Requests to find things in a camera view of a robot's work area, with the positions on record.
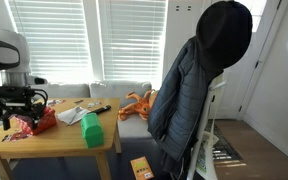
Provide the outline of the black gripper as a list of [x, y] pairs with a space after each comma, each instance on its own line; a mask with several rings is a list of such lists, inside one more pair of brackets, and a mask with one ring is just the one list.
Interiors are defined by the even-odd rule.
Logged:
[[0, 86], [0, 120], [3, 122], [3, 129], [10, 129], [11, 115], [30, 117], [33, 119], [32, 130], [36, 129], [47, 100], [48, 94], [42, 89]]

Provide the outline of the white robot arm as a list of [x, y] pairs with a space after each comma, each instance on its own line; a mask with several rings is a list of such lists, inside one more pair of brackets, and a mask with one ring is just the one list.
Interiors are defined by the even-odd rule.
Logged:
[[48, 94], [31, 85], [47, 84], [45, 78], [31, 75], [30, 53], [25, 37], [19, 33], [0, 29], [0, 71], [4, 70], [0, 84], [0, 121], [10, 128], [14, 115], [27, 117], [31, 128], [38, 127], [44, 115]]

